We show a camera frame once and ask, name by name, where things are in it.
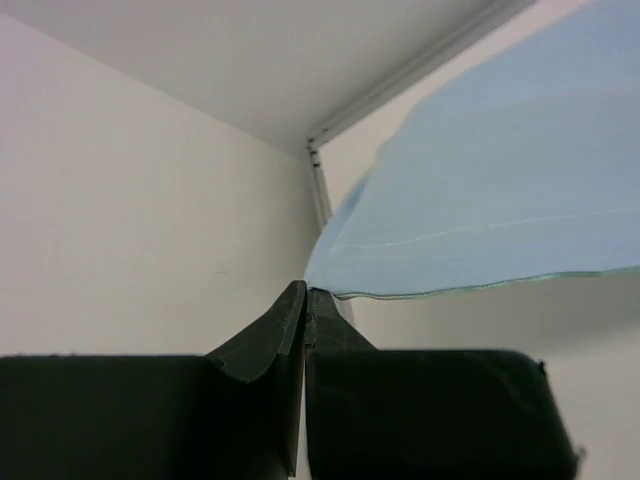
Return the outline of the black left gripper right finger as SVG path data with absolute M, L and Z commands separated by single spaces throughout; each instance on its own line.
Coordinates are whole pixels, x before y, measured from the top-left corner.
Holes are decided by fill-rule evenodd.
M 545 365 L 513 350 L 379 350 L 311 290 L 307 457 L 315 479 L 573 479 Z

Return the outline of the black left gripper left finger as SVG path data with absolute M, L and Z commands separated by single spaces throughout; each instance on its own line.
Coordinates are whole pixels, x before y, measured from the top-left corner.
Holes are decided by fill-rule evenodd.
M 5 479 L 286 479 L 306 286 L 205 355 L 5 356 Z

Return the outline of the light blue pillowcase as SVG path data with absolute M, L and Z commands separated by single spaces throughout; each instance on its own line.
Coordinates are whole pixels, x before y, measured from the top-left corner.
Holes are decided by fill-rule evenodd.
M 417 104 L 305 271 L 407 298 L 639 265 L 639 5 L 592 1 Z

